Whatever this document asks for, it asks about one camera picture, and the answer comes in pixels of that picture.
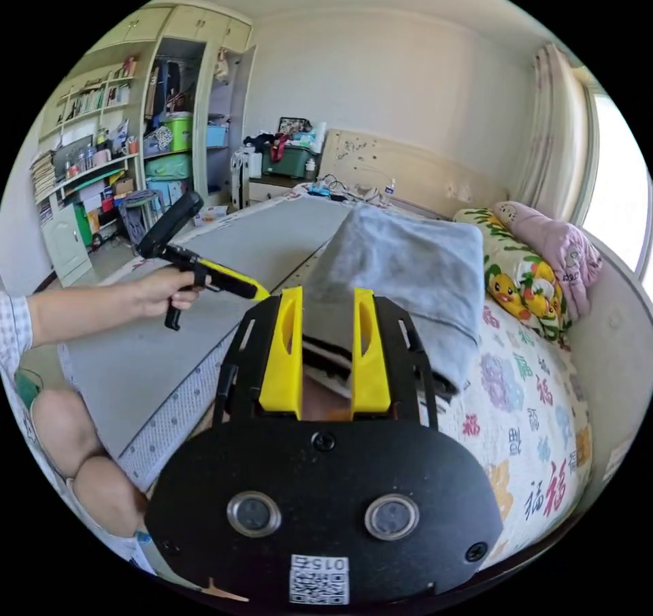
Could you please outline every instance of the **headboard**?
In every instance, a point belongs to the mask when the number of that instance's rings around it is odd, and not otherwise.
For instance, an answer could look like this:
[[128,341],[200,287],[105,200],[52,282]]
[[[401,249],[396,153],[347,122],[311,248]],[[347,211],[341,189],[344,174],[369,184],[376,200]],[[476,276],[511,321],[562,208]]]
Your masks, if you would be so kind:
[[353,131],[329,131],[320,177],[383,191],[396,180],[395,199],[452,218],[461,208],[489,208],[508,192],[496,180],[423,148]]

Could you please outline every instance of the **gray blanket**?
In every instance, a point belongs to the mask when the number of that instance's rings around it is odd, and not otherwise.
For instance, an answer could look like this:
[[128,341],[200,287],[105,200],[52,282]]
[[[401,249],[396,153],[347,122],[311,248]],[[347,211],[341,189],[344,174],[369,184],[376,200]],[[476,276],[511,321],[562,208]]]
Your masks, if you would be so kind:
[[484,302],[480,230],[357,206],[304,287],[304,335],[325,343],[326,350],[351,351],[355,287],[371,289],[411,314],[438,394],[456,395],[478,350]]

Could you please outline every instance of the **window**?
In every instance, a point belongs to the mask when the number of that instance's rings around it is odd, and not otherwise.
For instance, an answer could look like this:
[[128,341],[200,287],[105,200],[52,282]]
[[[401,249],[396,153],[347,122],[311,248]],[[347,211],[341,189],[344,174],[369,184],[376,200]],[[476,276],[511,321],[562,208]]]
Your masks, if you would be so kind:
[[610,247],[653,297],[653,189],[646,162],[626,120],[605,95],[591,95],[599,131],[596,179],[583,228]]

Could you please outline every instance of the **qr code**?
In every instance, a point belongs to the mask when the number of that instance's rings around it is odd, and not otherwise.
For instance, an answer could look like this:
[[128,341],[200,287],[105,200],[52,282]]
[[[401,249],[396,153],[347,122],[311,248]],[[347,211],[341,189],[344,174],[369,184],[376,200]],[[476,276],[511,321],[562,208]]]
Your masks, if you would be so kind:
[[290,602],[348,604],[347,558],[293,555],[290,567]]

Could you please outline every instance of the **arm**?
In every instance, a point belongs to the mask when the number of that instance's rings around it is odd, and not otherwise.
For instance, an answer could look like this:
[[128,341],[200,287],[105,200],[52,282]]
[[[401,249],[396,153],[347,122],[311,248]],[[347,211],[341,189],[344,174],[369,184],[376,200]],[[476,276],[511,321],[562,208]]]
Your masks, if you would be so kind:
[[27,299],[32,321],[32,348],[92,335],[145,317],[163,316],[169,300],[190,307],[196,291],[192,272],[159,269],[144,278],[107,287],[46,290]]

